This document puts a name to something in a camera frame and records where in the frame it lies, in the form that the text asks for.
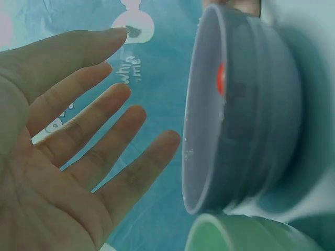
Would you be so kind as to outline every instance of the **blue tablecloth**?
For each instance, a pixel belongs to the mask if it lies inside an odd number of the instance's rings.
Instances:
[[[136,27],[142,30],[138,38],[130,39],[108,60],[115,69],[112,75],[76,100],[35,141],[78,114],[107,87],[124,81],[129,81],[132,89],[127,105],[70,163],[97,142],[132,104],[145,107],[147,122],[102,184],[134,160],[162,130],[173,129],[182,133],[188,71],[201,15],[200,0],[142,0],[141,11],[136,7],[140,0],[2,1],[0,50],[69,30],[107,29],[120,15],[117,23],[128,18],[133,26],[136,18],[146,20],[139,21],[139,27]],[[193,219],[183,205],[179,150],[162,176],[116,228],[108,243],[117,251],[182,251]]]

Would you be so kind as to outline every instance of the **green bowl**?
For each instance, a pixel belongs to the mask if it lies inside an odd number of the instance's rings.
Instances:
[[[185,251],[322,251],[308,236],[286,224],[245,215],[202,214]]]

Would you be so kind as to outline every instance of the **bowl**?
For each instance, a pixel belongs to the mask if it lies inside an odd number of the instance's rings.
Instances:
[[[186,99],[182,185],[190,214],[230,210],[276,184],[299,138],[302,86],[275,28],[210,4]]]
[[[202,214],[189,232],[185,251],[322,251],[293,227],[245,215]]]

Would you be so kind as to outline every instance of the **hand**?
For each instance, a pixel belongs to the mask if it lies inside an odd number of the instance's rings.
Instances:
[[[99,250],[172,159],[180,137],[162,133],[115,178],[108,174],[146,119],[130,107],[107,134],[71,159],[130,96],[111,86],[41,142],[31,138],[111,73],[104,62],[126,30],[73,31],[0,53],[0,250]]]
[[[261,14],[261,0],[203,0],[203,7],[213,3],[227,5],[256,17]]]

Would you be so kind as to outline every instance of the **cartoon print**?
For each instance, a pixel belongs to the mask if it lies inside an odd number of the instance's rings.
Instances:
[[[117,17],[111,27],[127,27],[129,29],[126,44],[150,41],[155,27],[152,18],[139,10],[141,0],[121,0],[121,3],[125,5],[127,11]]]
[[[68,107],[68,109],[73,109],[74,103],[71,103]],[[62,114],[59,115],[58,118],[56,118],[54,121],[52,121],[45,129],[43,129],[41,132],[39,132],[35,137],[32,138],[33,144],[43,140],[48,134],[53,133],[60,129],[63,126],[63,122],[60,118],[65,117],[65,111],[62,112]]]
[[[103,245],[100,251],[116,251],[112,246],[109,246],[107,243]]]
[[[50,125],[46,127],[47,133],[52,133],[57,131],[63,126],[63,122],[60,118],[56,118]]]

